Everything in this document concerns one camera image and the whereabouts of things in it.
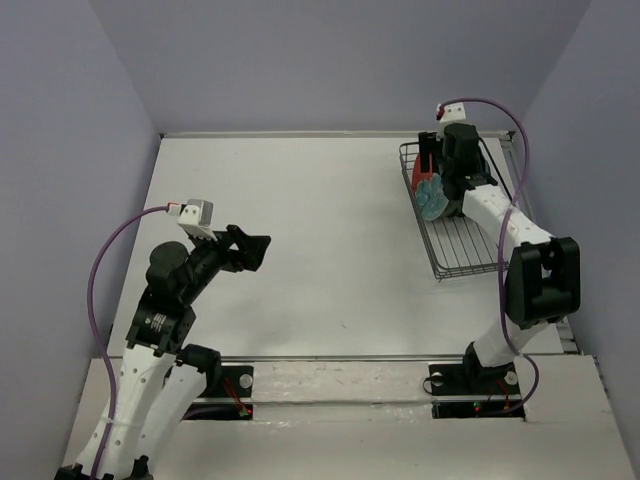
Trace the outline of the red and blue floral plate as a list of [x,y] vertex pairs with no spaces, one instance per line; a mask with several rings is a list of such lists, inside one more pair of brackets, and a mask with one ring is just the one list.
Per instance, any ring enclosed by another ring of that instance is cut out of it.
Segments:
[[411,189],[414,193],[419,213],[425,221],[435,221],[445,215],[449,207],[442,185],[442,178],[436,172],[432,155],[425,159],[418,154],[411,175]]

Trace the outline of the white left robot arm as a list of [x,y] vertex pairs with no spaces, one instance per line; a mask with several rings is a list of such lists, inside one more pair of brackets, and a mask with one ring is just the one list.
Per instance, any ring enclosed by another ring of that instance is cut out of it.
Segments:
[[150,479],[161,451],[199,395],[221,383],[218,351],[189,344],[193,303],[220,272],[257,271],[271,243],[238,226],[186,228],[194,247],[177,241],[150,253],[147,286],[126,336],[117,391],[84,449],[59,479]]

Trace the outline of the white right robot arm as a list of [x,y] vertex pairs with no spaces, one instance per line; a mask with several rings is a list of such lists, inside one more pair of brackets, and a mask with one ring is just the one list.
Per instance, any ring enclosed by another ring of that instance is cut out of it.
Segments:
[[514,377],[513,361],[530,340],[579,309],[579,245],[553,236],[514,204],[474,126],[422,132],[418,145],[412,188],[421,218],[462,216],[495,242],[499,301],[497,321],[469,344],[460,363],[432,368],[426,391],[491,395]]

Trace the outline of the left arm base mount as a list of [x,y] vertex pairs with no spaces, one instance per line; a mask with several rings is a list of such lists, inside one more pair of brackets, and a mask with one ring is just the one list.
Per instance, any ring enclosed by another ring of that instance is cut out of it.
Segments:
[[189,406],[183,419],[187,421],[250,421],[253,419],[252,400],[254,367],[223,365],[221,377]]

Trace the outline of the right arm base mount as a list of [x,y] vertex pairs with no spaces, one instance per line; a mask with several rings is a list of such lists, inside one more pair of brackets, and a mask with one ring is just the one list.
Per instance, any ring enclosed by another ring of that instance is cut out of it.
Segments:
[[461,363],[431,364],[422,388],[433,399],[435,419],[525,417],[512,363],[479,374],[467,372]]

